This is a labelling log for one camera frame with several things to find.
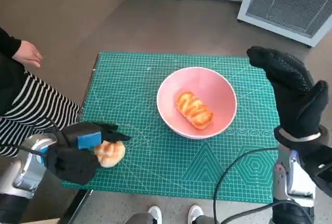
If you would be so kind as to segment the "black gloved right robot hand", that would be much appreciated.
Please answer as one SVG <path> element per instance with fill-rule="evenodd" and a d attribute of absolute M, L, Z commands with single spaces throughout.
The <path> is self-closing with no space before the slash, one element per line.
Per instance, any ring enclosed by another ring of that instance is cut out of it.
<path fill-rule="evenodd" d="M 294 138 L 318 134 L 328 83 L 314 82 L 304 63 L 291 54 L 259 46 L 246 53 L 250 65 L 263 69 L 273 87 L 280 128 Z"/>

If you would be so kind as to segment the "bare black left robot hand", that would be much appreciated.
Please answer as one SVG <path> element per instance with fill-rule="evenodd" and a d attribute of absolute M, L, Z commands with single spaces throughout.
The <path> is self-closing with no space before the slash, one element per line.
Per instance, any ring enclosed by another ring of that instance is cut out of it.
<path fill-rule="evenodd" d="M 77 149 L 91 149 L 104 141 L 129 141 L 130 136 L 118 132 L 118 125 L 103 122 L 79 122 L 54 131 L 58 142 Z"/>

